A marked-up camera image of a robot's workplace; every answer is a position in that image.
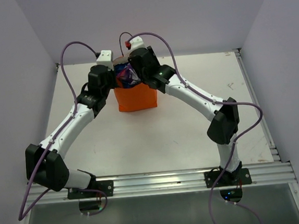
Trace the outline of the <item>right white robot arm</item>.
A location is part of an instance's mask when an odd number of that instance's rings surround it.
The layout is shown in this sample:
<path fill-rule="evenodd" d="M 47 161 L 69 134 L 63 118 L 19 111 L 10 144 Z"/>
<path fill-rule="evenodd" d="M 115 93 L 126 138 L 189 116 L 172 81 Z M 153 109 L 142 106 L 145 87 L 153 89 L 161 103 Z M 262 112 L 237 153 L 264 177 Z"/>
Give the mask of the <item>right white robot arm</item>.
<path fill-rule="evenodd" d="M 160 65 L 152 47 L 131 51 L 128 61 L 141 81 L 152 89 L 174 96 L 199 111 L 208 121 L 208 137 L 217 144 L 221 180 L 227 185 L 234 184 L 240 177 L 241 161 L 237 151 L 232 151 L 237 136 L 239 113 L 235 105 L 223 105 L 222 98 L 209 95 L 197 89 L 199 96 L 191 90 L 194 87 L 187 80 L 180 80 L 173 67 Z"/>

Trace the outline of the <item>orange paper bag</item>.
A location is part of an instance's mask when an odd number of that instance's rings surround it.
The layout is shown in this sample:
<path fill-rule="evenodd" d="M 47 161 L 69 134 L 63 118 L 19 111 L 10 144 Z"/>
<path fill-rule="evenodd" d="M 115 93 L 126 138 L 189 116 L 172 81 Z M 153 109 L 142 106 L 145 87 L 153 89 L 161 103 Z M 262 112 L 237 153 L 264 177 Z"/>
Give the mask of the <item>orange paper bag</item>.
<path fill-rule="evenodd" d="M 121 56 L 114 59 L 113 66 L 118 84 L 114 94 L 119 111 L 132 112 L 157 107 L 157 91 L 142 83 L 128 62 L 130 52 L 125 47 L 125 42 L 121 41 L 121 37 L 118 41 Z"/>

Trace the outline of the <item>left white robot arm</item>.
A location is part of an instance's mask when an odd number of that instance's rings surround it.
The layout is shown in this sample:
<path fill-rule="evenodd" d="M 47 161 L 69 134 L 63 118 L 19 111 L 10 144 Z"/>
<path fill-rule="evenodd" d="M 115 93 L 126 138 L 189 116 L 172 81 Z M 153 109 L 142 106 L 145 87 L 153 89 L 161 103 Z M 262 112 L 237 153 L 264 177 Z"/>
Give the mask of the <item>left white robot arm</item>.
<path fill-rule="evenodd" d="M 31 144 L 26 149 L 26 172 L 30 183 L 56 192 L 63 188 L 77 188 L 85 197 L 93 197 L 97 193 L 95 176 L 68 169 L 64 159 L 81 131 L 106 105 L 110 90 L 117 87 L 115 73 L 107 66 L 95 65 L 90 69 L 86 85 L 69 115 L 54 132 L 41 143 Z"/>

